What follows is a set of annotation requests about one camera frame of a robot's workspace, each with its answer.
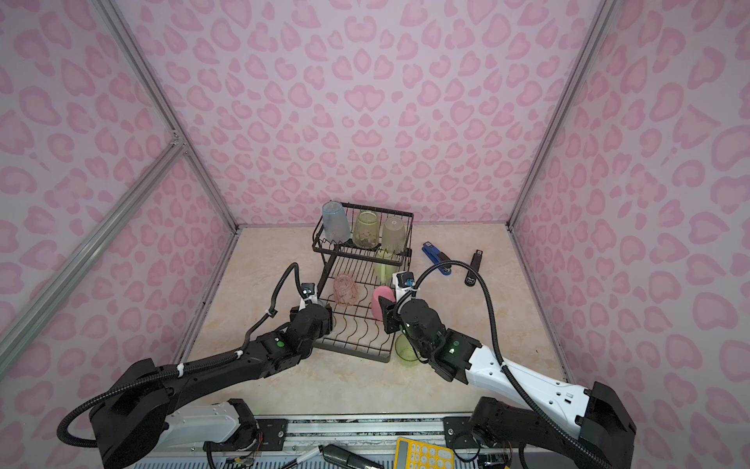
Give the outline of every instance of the pink cup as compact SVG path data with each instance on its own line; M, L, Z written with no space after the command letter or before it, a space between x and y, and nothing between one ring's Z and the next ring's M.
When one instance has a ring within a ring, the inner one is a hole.
M378 321L383 320L383 310L380 309L380 302L378 301L378 298L380 298L381 296L383 298L390 299L393 302L396 301L396 295L394 295L392 288L385 285L380 285L375 289L375 291L373 292L372 309L373 317L375 317L375 319L377 319Z

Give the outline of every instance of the table surface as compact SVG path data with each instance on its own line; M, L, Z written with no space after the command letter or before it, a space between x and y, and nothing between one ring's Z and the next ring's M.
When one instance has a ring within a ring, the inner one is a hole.
M211 308L190 352L195 360L242 343L245 331L269 306L271 292L291 262L301 281L318 281L323 262L312 251L311 227L245 228L232 254ZM431 262L421 251L430 241L452 259L470 262L484 252L481 268L495 309L503 356L539 373L560 379L559 363L534 305L504 225L415 225L411 270L419 276ZM422 284L419 298L435 309L446 327L491 344L488 314L480 286L464 285L465 273L438 272ZM258 333L288 320L286 311L299 303L293 278L277 301L279 315ZM323 413L471 412L483 395L497 394L445 382L429 365L406 364L395 353L388 363L314 349L294 368L262 380L245 381L196 401L211 404L243 398L256 415Z

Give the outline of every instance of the green cup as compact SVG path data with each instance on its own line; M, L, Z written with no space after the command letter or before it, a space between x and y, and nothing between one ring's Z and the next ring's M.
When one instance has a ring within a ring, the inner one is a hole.
M416 365L419 363L417 353L414 351L414 348L409 343L409 339L404 334L399 333L396 338L395 346L396 355L398 355L398 358L401 359L401 362L404 365Z

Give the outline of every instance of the black usb drive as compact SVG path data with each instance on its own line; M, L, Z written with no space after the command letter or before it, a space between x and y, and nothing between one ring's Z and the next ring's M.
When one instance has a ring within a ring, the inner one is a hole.
M482 264L482 252L480 250L476 250L474 255L471 258L471 267L479 272L479 265ZM466 271L466 278L463 280L463 282L466 284L467 287L473 287L476 283L476 277L474 274L472 274L470 271Z

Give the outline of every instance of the black wire dish rack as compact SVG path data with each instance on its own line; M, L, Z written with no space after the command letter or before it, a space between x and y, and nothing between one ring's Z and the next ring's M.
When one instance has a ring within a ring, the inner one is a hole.
M399 266L399 271L408 270L412 261L412 225L414 214L398 210L344 203L349 228L354 231L354 223L360 212L365 210L378 215L380 226L391 216L399 217L406 227L406 245L400 254L386 258L376 257L380 244L372 249L358 248L351 239L336 244L325 238L323 217L313 231L313 251L319 252L323 260L323 272L318 281L318 297L333 308L334 326L330 334L319 338L315 347L378 362L391 359L394 334L386 334L383 322L376 320L372 314L372 295L380 285L393 287L389 279L381 283L376 275L375 264ZM336 303L333 294L333 280L339 275L347 274L357 284L359 301L355 305Z

